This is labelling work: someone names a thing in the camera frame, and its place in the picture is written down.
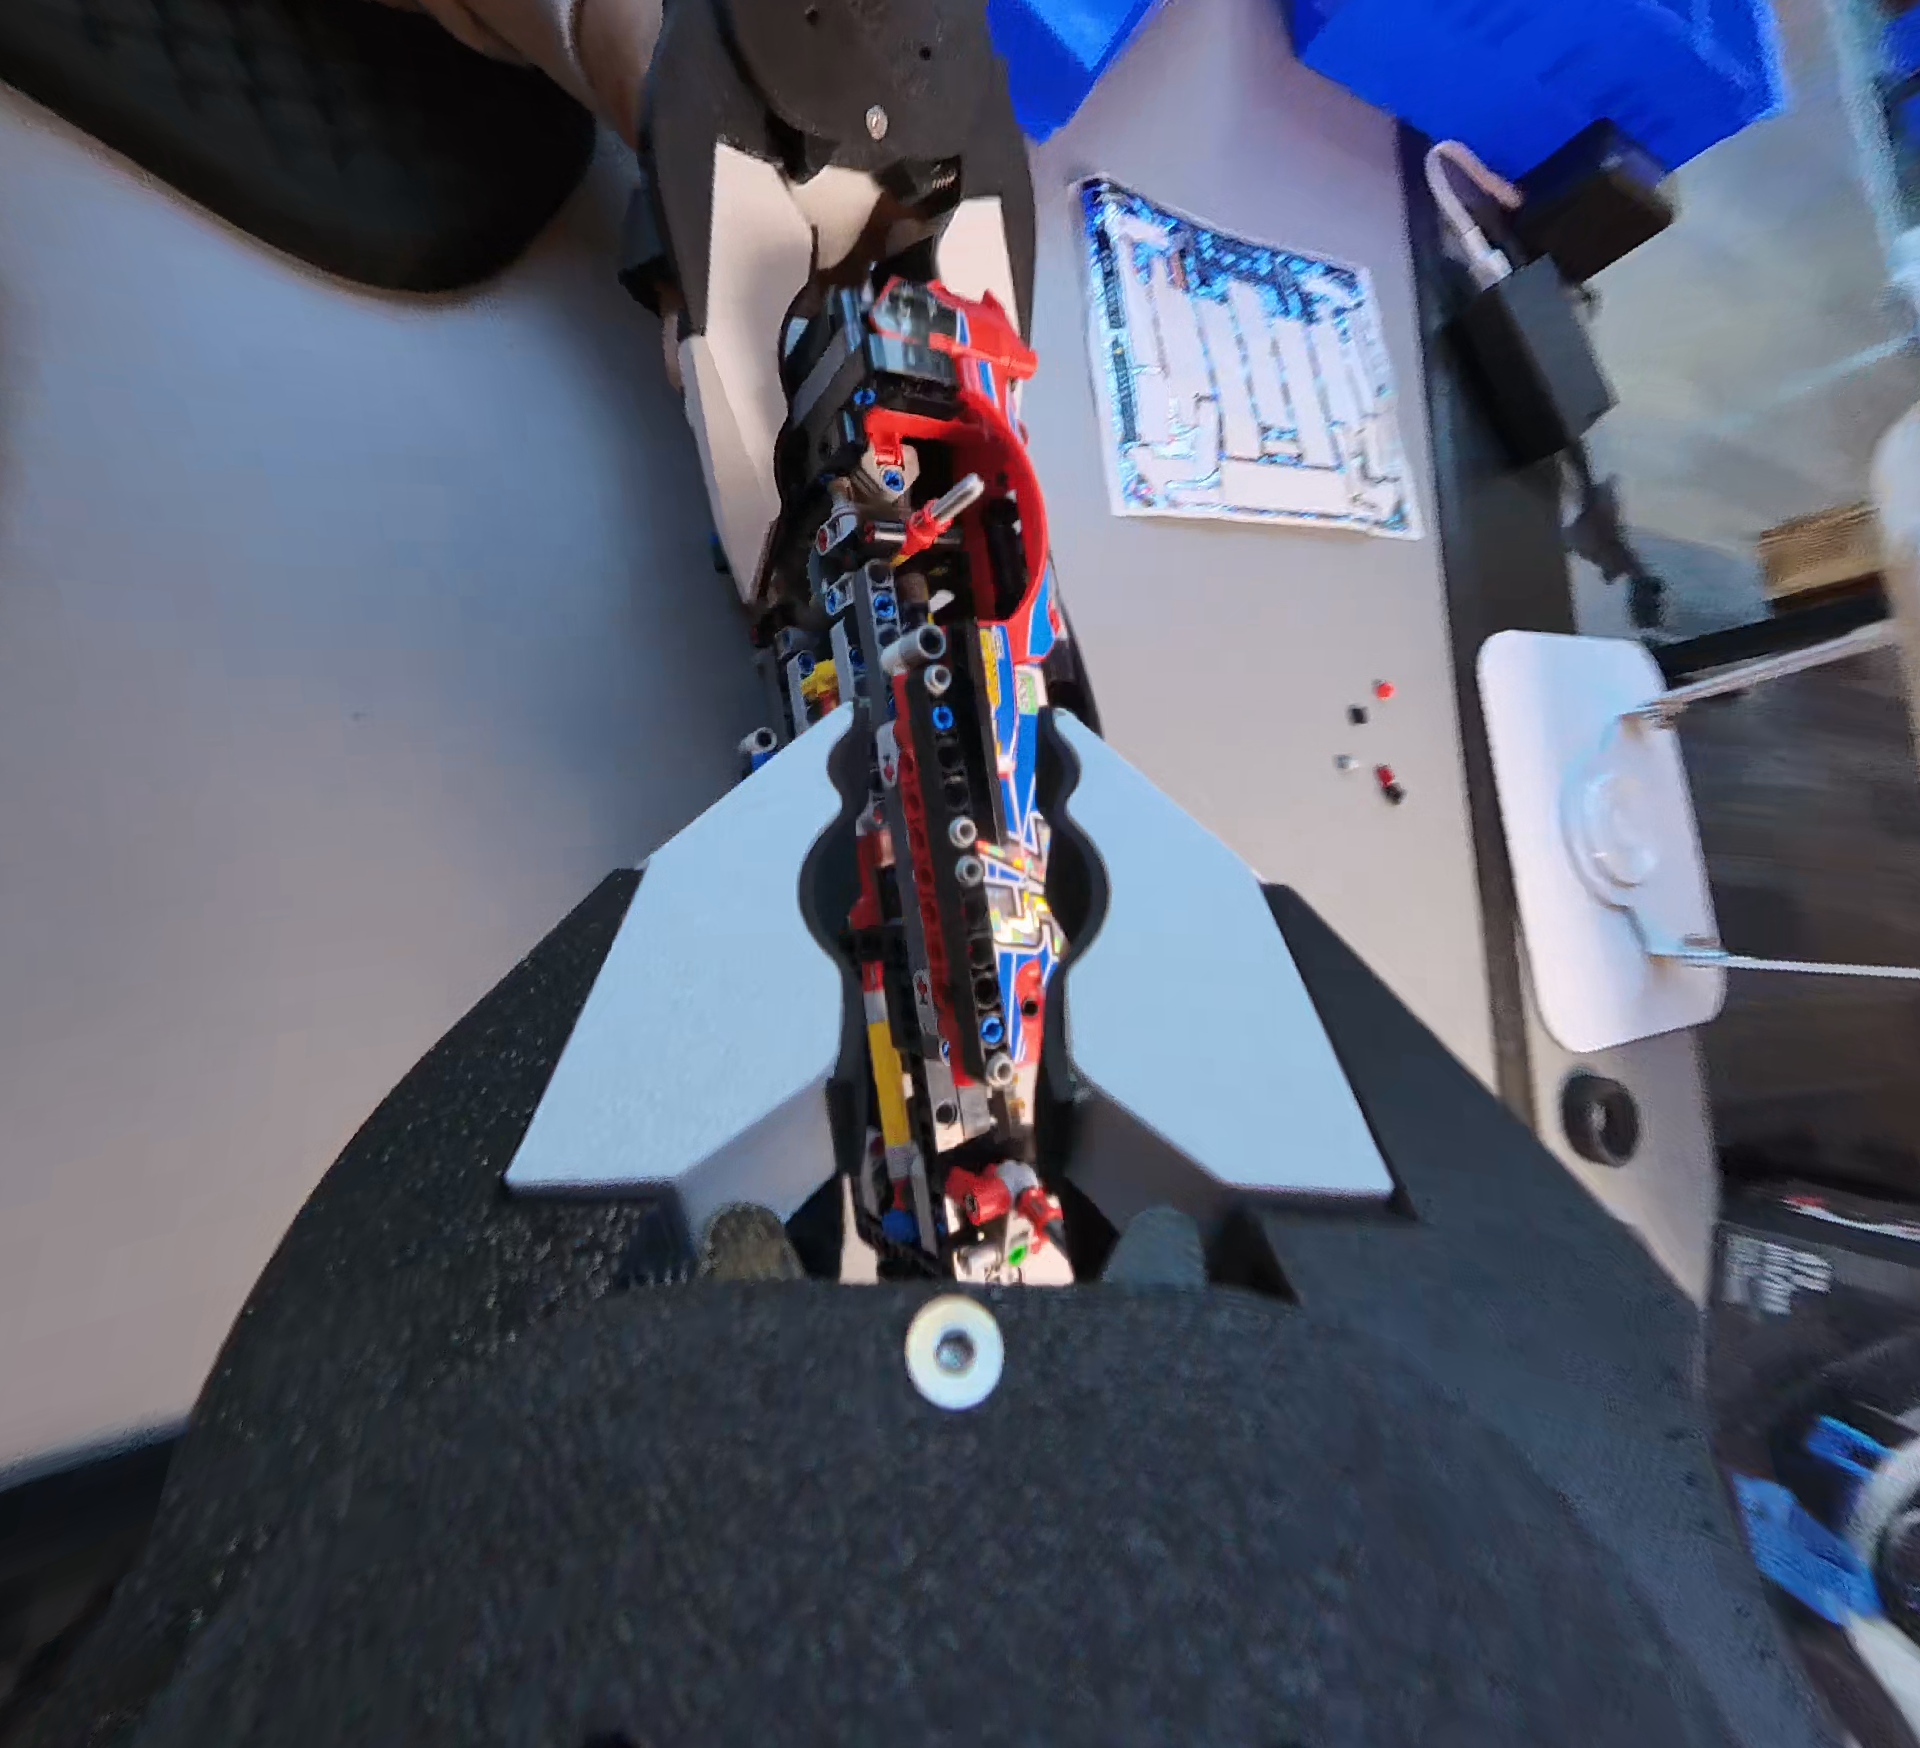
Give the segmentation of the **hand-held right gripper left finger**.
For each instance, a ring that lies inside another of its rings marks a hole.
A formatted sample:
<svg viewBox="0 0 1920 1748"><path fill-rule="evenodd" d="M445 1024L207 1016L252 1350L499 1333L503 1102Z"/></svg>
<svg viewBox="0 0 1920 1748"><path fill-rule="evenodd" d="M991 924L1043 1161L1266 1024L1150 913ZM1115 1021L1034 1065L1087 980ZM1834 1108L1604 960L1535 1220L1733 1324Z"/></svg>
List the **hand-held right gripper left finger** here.
<svg viewBox="0 0 1920 1748"><path fill-rule="evenodd" d="M513 1198L666 1201L689 1243L727 1207L782 1221L815 1207L806 1269L871 1280L828 1108L862 1033L833 924L806 910L848 761L856 718L833 711L653 848L507 1165Z"/></svg>

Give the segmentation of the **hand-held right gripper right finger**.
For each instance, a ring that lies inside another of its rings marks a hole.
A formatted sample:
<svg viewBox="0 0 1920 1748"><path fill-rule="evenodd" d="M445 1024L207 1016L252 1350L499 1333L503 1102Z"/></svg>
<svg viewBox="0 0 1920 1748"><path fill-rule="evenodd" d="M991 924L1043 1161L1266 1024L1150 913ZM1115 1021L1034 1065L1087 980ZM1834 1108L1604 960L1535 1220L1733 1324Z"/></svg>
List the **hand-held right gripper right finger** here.
<svg viewBox="0 0 1920 1748"><path fill-rule="evenodd" d="M1259 872L1094 727L1043 714L1038 1170L1082 1280L1283 1280L1266 1221L1395 1228L1398 1178Z"/></svg>

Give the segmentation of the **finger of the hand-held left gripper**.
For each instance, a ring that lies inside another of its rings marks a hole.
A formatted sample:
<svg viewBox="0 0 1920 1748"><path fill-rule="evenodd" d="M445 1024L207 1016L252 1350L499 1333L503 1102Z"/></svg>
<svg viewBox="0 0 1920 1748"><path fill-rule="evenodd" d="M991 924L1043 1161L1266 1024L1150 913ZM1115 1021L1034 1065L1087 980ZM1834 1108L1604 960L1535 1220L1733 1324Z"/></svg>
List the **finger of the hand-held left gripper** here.
<svg viewBox="0 0 1920 1748"><path fill-rule="evenodd" d="M787 176L715 149L706 309L677 358L711 522L742 607L759 600L782 515L782 331L813 274L815 225Z"/></svg>
<svg viewBox="0 0 1920 1748"><path fill-rule="evenodd" d="M899 256L918 256L959 297L995 297L1018 339L1031 344L1031 195L972 195L935 221L904 221Z"/></svg>

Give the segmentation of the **red blue lego car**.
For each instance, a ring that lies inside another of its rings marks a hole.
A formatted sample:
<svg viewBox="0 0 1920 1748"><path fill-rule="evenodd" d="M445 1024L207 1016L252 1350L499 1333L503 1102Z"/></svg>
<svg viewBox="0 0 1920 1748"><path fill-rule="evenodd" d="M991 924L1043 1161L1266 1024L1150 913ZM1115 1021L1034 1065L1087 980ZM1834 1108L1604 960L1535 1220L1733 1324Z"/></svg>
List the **red blue lego car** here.
<svg viewBox="0 0 1920 1748"><path fill-rule="evenodd" d="M885 1280L1070 1285L1038 1161L1048 991L1043 718L1083 701L1018 422L1013 317L877 274L787 325L782 499L749 586L774 760L850 711L856 1234Z"/></svg>

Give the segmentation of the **black lego tire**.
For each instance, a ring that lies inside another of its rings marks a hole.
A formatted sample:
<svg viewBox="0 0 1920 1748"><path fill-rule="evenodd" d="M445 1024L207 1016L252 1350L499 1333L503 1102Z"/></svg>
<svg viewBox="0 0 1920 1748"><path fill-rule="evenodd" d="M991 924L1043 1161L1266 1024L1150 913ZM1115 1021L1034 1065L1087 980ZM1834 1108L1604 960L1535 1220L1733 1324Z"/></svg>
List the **black lego tire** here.
<svg viewBox="0 0 1920 1748"><path fill-rule="evenodd" d="M1575 1158L1604 1170L1635 1161L1643 1114L1623 1081L1585 1066L1569 1073L1558 1108Z"/></svg>

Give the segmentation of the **lego set box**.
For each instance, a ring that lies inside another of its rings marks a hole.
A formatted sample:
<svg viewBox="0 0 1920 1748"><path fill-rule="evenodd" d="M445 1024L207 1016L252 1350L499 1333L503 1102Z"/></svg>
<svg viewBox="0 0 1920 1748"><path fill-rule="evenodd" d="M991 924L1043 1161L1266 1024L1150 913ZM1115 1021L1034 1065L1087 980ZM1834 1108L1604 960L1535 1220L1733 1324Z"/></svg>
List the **lego set box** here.
<svg viewBox="0 0 1920 1748"><path fill-rule="evenodd" d="M1920 1215L1809 1184L1719 1201L1712 1440L1847 1743L1920 1742Z"/></svg>

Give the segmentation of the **holographic sticker sheet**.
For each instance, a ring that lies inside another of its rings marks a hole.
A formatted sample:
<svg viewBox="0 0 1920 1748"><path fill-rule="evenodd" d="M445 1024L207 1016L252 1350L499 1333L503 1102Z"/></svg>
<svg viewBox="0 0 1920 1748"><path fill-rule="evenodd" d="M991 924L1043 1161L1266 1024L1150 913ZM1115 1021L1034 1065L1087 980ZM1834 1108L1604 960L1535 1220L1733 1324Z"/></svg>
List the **holographic sticker sheet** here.
<svg viewBox="0 0 1920 1748"><path fill-rule="evenodd" d="M1115 516L1427 533L1372 278L1070 188L1097 456Z"/></svg>

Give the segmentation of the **white book stand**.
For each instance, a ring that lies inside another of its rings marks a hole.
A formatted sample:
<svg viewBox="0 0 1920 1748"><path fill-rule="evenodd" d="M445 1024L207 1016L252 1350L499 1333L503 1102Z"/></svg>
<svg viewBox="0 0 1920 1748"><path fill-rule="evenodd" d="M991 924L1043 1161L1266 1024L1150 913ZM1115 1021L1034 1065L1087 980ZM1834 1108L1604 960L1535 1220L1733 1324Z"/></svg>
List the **white book stand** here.
<svg viewBox="0 0 1920 1748"><path fill-rule="evenodd" d="M1474 686L1535 1016L1567 1052L1712 1024L1728 973L1915 984L1915 966L1733 954L1715 929L1678 718L1881 652L1887 620L1668 686L1631 640L1497 633Z"/></svg>

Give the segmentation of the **black power adapter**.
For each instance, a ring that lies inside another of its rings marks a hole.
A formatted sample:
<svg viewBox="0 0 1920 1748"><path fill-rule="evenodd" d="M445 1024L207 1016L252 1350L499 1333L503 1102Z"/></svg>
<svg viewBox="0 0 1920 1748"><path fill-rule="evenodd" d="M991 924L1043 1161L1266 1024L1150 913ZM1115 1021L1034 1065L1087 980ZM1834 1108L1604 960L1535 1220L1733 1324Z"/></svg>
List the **black power adapter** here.
<svg viewBox="0 0 1920 1748"><path fill-rule="evenodd" d="M1575 453L1613 413L1575 287L1548 251L1465 295L1446 339L1514 468Z"/></svg>
<svg viewBox="0 0 1920 1748"><path fill-rule="evenodd" d="M1530 262L1548 256L1569 287L1585 287L1678 221L1668 170L1635 149L1567 167L1524 193L1515 239Z"/></svg>

